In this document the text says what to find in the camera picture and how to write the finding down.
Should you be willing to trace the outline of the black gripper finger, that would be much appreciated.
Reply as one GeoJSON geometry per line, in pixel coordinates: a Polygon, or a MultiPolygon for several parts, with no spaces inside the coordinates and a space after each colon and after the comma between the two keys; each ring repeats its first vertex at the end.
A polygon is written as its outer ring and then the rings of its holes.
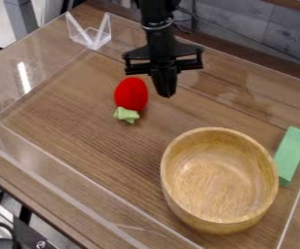
{"type": "Polygon", "coordinates": [[[152,68],[149,76],[157,94],[161,97],[169,98],[175,94],[176,69],[173,67],[152,68]]]}

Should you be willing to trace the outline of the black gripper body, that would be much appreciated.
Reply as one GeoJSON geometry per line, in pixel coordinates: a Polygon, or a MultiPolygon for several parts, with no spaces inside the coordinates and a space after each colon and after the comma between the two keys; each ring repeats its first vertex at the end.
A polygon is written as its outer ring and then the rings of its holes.
{"type": "Polygon", "coordinates": [[[176,72],[203,68],[203,48],[200,46],[173,41],[173,48],[169,51],[159,51],[159,48],[159,45],[153,48],[145,45],[123,53],[124,73],[127,75],[149,75],[152,69],[171,67],[175,68],[176,72]]]}

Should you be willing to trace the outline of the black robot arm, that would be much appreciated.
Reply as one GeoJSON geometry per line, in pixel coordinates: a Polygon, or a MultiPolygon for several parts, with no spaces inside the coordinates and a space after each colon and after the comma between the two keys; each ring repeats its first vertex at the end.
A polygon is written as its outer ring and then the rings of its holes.
{"type": "Polygon", "coordinates": [[[124,73],[147,74],[157,94],[169,98],[175,94],[176,75],[183,70],[203,68],[203,49],[175,39],[173,11],[180,0],[136,0],[140,12],[140,27],[145,45],[124,52],[124,73]]]}

